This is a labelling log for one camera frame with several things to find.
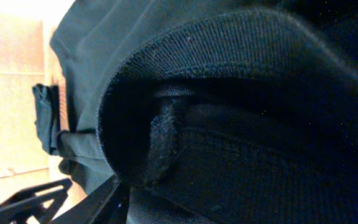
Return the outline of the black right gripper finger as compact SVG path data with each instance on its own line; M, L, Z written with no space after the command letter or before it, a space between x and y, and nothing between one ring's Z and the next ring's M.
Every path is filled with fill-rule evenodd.
M129 186L112 176L51 224L126 224Z

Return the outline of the black polo shirt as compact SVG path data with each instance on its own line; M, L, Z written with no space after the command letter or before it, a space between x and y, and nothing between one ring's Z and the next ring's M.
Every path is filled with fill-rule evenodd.
M126 223L358 223L358 1L75 1L37 134Z

